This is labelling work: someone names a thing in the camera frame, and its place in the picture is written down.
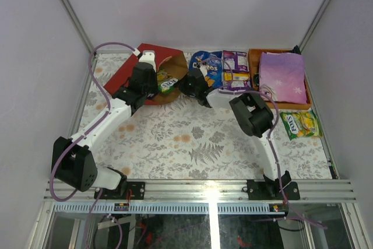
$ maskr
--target floral tablecloth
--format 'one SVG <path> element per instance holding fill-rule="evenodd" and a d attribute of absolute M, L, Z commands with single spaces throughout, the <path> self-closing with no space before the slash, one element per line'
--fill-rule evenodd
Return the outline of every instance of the floral tablecloth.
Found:
<path fill-rule="evenodd" d="M 94 71 L 104 85 L 129 54 L 100 54 Z M 191 54 L 185 53 L 187 61 Z M 104 107 L 92 83 L 80 128 Z M 275 141 L 292 178 L 331 178 L 321 140 L 290 141 L 280 121 Z M 231 110 L 201 107 L 186 96 L 165 106 L 143 106 L 104 142 L 97 164 L 121 170 L 129 178 L 262 178 L 253 140 L 239 128 Z"/>

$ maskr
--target candy bag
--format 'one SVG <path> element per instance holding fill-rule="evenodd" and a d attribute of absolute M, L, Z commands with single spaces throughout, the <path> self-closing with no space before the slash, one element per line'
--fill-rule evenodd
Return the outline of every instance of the candy bag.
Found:
<path fill-rule="evenodd" d="M 160 93 L 170 93 L 175 89 L 174 84 L 178 81 L 178 79 L 173 78 L 164 70 L 159 70 L 157 73 L 157 81 L 158 91 Z"/>
<path fill-rule="evenodd" d="M 299 137 L 322 136 L 319 120 L 313 111 L 281 112 L 280 116 L 290 140 Z"/>

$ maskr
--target glass panel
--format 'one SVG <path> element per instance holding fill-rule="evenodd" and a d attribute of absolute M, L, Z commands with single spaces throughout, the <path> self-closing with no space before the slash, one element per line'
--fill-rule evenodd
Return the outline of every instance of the glass panel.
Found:
<path fill-rule="evenodd" d="M 351 249 L 349 233 L 344 225 L 340 205 L 310 205 L 310 218 L 321 221 L 327 230 L 311 227 L 316 248 Z"/>
<path fill-rule="evenodd" d="M 351 249 L 349 235 L 343 223 L 339 205 L 296 205 L 305 216 L 328 227 L 306 227 L 303 222 L 281 220 L 261 221 L 267 215 L 219 215 L 221 249 L 273 248 L 273 249 Z M 288 218 L 296 215 L 289 212 Z"/>
<path fill-rule="evenodd" d="M 85 249 L 84 226 L 86 214 L 57 213 L 46 248 Z M 121 223 L 123 249 L 211 248 L 209 215 L 115 215 Z M 73 225 L 80 221 L 76 245 L 71 247 Z M 114 249 L 119 242 L 119 227 L 106 216 L 90 217 L 88 240 L 90 248 Z"/>

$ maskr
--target white wall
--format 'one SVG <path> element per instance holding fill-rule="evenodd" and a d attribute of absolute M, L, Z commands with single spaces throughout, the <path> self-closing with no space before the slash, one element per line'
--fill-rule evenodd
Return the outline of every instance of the white wall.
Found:
<path fill-rule="evenodd" d="M 322 0 L 70 0 L 94 45 L 293 47 Z"/>
<path fill-rule="evenodd" d="M 332 0 L 305 47 L 307 73 L 338 170 L 373 229 L 373 0 Z"/>
<path fill-rule="evenodd" d="M 87 52 L 59 0 L 0 0 L 0 247 L 23 248 Z"/>

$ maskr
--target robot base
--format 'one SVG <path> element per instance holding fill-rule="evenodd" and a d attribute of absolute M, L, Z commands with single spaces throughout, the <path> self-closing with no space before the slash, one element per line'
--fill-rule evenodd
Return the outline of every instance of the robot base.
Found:
<path fill-rule="evenodd" d="M 299 201 L 301 199 L 298 184 L 291 181 L 288 171 L 281 177 L 282 186 L 288 200 Z M 279 179 L 272 181 L 264 176 L 264 181 L 247 180 L 247 193 L 252 201 L 283 200 L 280 192 Z"/>
<path fill-rule="evenodd" d="M 126 182 L 126 188 L 122 195 L 117 192 L 103 189 L 103 194 L 100 199 L 120 199 L 127 200 L 128 191 L 132 191 L 131 201 L 143 200 L 145 196 L 145 182 Z M 94 193 L 94 198 L 97 198 L 98 192 Z"/>

